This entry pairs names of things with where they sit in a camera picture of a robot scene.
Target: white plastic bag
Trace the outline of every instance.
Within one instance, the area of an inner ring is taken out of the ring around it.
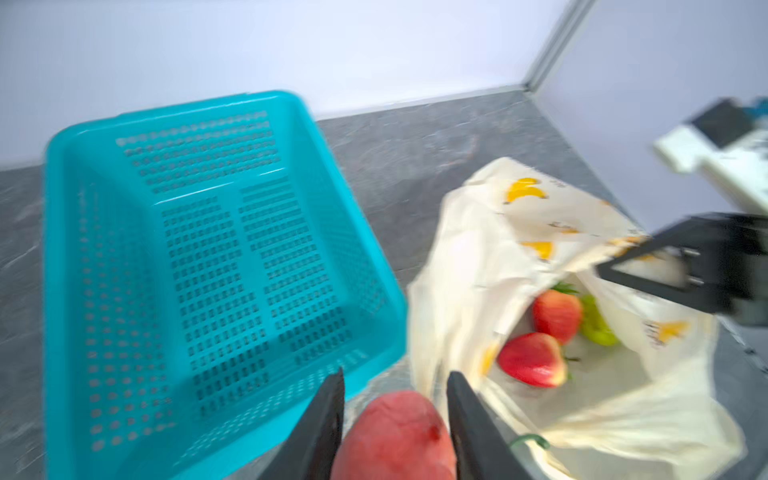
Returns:
[[[709,478],[744,452],[738,425],[713,399],[711,316],[597,277],[592,266],[642,240],[610,204],[500,158],[445,196],[435,242],[409,286],[409,354],[416,388],[445,411],[452,370],[464,373],[551,478]],[[633,273],[674,276],[655,257]],[[559,280],[595,296],[621,345],[577,335],[572,379],[536,389],[495,356],[531,331],[531,301]]]

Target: gray marble countertop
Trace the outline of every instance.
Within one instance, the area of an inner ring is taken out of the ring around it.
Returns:
[[[426,260],[443,195],[495,158],[513,157],[616,204],[519,91],[319,125],[403,289]],[[40,167],[0,172],[0,478],[14,480],[45,477],[41,176]],[[768,409],[760,408],[768,398],[768,380],[743,348],[721,332],[713,373],[717,399],[741,425],[750,450],[722,477],[739,480],[757,478],[768,458]],[[357,417],[380,393],[409,388],[403,359],[348,402],[346,417]],[[231,478],[255,478],[275,451]]]

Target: red fruit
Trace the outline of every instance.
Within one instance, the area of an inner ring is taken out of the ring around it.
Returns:
[[[451,436],[432,403],[417,392],[371,402],[344,437],[331,480],[455,480]]]
[[[547,290],[533,302],[533,326],[537,332],[547,333],[565,345],[578,332],[582,307],[573,295]]]
[[[496,362],[507,375],[533,386],[550,389],[568,379],[560,344],[546,333],[528,333],[508,341]]]

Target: yellow print on bag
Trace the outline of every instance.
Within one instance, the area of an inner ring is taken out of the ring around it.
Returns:
[[[523,247],[530,247],[536,250],[538,257],[545,262],[548,262],[552,257],[552,250],[554,250],[552,242],[520,242],[520,244]]]
[[[629,247],[625,247],[624,249],[620,250],[618,253],[614,255],[614,258],[618,258],[624,255],[629,250],[637,247],[638,245],[640,245],[646,240],[648,240],[648,237],[624,237],[624,238],[609,240],[608,244],[613,247],[617,247],[619,245],[626,245],[627,243],[630,244]],[[657,257],[653,253],[649,253],[648,255],[643,255],[642,257],[635,258],[635,260],[640,260],[643,262],[647,262],[648,260],[656,260],[656,259]]]
[[[511,204],[521,197],[549,198],[541,188],[534,187],[534,185],[540,183],[541,182],[535,178],[521,178],[514,182],[512,186],[509,187],[509,190],[507,190],[507,200],[505,201],[505,204]]]
[[[491,370],[491,366],[493,365],[493,361],[496,360],[498,351],[499,348],[497,343],[493,343],[490,347],[485,349],[482,354],[482,359],[480,360],[480,375],[488,375],[488,372]]]
[[[653,340],[657,347],[666,346],[672,339],[681,339],[690,329],[690,322],[681,320],[679,322],[652,322],[646,320],[645,333],[648,338]]]

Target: green vegetable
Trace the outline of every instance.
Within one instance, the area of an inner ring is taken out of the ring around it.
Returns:
[[[602,346],[613,346],[619,343],[619,339],[614,335],[598,310],[594,296],[584,295],[580,300],[581,306],[584,308],[581,327],[579,328],[581,335]]]

